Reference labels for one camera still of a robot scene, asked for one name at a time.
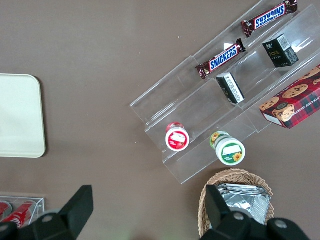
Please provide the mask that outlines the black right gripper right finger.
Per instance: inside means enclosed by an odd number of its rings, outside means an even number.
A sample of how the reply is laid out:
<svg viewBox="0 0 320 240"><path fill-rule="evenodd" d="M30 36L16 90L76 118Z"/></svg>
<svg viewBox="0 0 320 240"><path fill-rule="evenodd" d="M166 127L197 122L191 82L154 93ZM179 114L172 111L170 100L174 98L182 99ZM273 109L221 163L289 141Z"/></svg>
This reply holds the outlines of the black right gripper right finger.
<svg viewBox="0 0 320 240"><path fill-rule="evenodd" d="M241 211L231 211L214 185L206 186L205 206L212 228L202 240L262 240L265 226Z"/></svg>

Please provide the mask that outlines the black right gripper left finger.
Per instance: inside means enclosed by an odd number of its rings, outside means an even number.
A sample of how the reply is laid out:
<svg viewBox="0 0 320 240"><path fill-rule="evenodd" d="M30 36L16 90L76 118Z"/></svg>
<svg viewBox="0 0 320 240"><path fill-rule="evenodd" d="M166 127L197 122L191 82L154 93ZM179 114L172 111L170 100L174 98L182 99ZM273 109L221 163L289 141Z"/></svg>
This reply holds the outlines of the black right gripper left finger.
<svg viewBox="0 0 320 240"><path fill-rule="evenodd" d="M47 213L18 231L20 240L76 240L94 210L93 188L83 185L57 212Z"/></svg>

